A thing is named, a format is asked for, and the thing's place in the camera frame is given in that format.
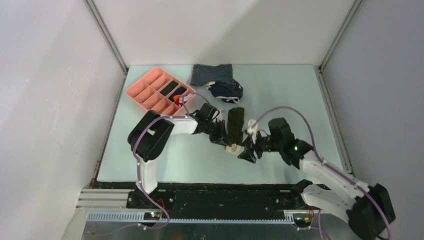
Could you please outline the olive green underwear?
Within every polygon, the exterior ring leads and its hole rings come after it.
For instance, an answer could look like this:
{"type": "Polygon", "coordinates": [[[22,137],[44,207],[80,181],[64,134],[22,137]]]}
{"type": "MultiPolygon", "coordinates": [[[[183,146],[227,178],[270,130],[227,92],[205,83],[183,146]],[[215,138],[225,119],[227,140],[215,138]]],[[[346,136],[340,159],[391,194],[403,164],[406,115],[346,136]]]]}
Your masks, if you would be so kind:
{"type": "Polygon", "coordinates": [[[241,152],[243,143],[243,126],[244,126],[245,109],[243,107],[235,107],[228,111],[227,114],[227,135],[229,145],[226,151],[238,155],[241,152]]]}

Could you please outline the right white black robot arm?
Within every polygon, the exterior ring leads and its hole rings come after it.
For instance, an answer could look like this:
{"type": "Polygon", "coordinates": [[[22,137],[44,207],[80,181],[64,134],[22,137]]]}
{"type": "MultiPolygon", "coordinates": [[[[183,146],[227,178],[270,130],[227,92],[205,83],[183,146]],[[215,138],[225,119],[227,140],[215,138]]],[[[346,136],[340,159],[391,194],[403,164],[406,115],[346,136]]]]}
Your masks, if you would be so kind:
{"type": "Polygon", "coordinates": [[[348,224],[362,240],[382,239],[381,233],[395,219],[396,214],[388,190],[377,183],[373,186],[349,175],[316,154],[314,147],[295,138],[284,118],[268,123],[269,134],[262,136],[257,122],[247,123],[244,150],[238,158],[255,163],[265,152],[279,153],[289,166],[313,175],[324,187],[303,179],[291,192],[291,204],[297,209],[317,207],[348,224]]]}

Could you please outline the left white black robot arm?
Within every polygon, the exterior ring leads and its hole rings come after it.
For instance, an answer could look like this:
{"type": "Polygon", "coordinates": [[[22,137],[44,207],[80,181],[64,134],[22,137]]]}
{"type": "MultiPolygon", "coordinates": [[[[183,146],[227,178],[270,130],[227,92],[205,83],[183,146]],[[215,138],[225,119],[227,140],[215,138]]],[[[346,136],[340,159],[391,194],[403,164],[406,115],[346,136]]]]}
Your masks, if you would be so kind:
{"type": "Polygon", "coordinates": [[[209,103],[199,110],[185,115],[163,115],[149,110],[127,138],[136,160],[136,188],[141,191],[138,201],[145,208],[153,208],[158,202],[156,177],[157,159],[163,152],[170,136],[178,134],[206,134],[212,144],[229,146],[225,121],[220,111],[209,103]]]}

